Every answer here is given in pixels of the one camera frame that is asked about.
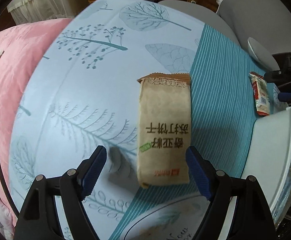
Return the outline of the white lace covered furniture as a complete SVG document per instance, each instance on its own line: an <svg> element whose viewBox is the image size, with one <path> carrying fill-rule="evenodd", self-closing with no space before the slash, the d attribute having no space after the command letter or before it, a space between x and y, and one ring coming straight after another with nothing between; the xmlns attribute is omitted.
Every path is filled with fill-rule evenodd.
<svg viewBox="0 0 291 240"><path fill-rule="evenodd" d="M12 0L7 5L7 11L19 25L56 18L75 18L88 5L88 0Z"/></svg>

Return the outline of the blue white patterned tablecloth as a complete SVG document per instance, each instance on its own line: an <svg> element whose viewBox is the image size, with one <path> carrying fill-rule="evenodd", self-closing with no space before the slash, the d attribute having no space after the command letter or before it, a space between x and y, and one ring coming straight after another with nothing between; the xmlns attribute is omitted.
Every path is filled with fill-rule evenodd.
<svg viewBox="0 0 291 240"><path fill-rule="evenodd" d="M143 0L97 0L47 50L22 96L10 146L9 184L18 209L35 177L64 174L106 148L83 206L101 239L191 239L208 202L194 181L138 185L138 79L189 73L192 142L214 167L240 177L257 120L239 45L203 22Z"/></svg>

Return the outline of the pink quilt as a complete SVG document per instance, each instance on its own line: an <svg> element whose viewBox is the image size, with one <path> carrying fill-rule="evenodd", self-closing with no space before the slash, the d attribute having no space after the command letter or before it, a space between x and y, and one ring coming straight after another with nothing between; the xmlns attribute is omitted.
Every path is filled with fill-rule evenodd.
<svg viewBox="0 0 291 240"><path fill-rule="evenodd" d="M70 24L58 18L16 25L0 31L0 234L13 239L20 211L37 176L32 134L44 99L36 68L49 60L47 50Z"/></svg>

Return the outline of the red white small packet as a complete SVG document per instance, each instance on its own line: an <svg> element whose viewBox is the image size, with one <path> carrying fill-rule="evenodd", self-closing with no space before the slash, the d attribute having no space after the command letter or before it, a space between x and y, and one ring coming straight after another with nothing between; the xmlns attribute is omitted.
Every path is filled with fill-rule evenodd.
<svg viewBox="0 0 291 240"><path fill-rule="evenodd" d="M267 83L264 80L264 77L256 72L250 72L249 77L253 89L257 114L259 116L270 115L270 100L267 91Z"/></svg>

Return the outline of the white plastic storage bin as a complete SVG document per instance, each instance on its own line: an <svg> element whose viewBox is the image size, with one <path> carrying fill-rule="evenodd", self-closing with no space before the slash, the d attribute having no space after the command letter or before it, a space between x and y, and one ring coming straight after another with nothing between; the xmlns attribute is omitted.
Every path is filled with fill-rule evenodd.
<svg viewBox="0 0 291 240"><path fill-rule="evenodd" d="M242 178L253 175L263 190L275 226L291 205L291 107L258 119Z"/></svg>

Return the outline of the grey office chair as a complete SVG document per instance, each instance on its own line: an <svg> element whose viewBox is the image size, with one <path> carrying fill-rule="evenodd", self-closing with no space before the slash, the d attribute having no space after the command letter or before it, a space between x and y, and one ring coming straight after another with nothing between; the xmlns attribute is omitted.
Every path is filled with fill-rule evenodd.
<svg viewBox="0 0 291 240"><path fill-rule="evenodd" d="M216 12L178 0L160 4L210 25L270 71L291 69L291 11L281 0L221 0Z"/></svg>

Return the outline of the brown cracker packet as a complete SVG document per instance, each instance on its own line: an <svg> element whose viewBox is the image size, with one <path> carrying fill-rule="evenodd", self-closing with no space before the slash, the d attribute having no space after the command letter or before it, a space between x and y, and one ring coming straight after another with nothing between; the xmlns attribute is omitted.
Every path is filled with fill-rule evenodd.
<svg viewBox="0 0 291 240"><path fill-rule="evenodd" d="M190 75L152 73L138 82L138 182L143 188L188 184Z"/></svg>

